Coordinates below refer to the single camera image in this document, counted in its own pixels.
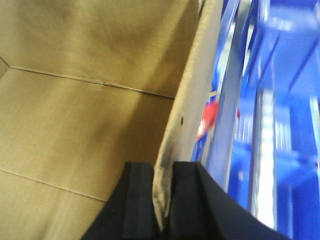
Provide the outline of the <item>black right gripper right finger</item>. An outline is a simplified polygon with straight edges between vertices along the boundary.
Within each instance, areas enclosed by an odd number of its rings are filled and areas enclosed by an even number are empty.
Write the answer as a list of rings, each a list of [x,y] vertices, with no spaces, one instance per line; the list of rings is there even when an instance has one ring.
[[[243,209],[197,162],[173,164],[171,240],[285,240]]]

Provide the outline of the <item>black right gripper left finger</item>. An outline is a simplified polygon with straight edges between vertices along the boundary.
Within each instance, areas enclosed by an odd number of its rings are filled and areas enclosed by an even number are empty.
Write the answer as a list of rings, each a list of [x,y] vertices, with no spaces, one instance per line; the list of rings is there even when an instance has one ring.
[[[154,169],[149,163],[125,163],[114,191],[81,239],[157,240],[153,177]]]

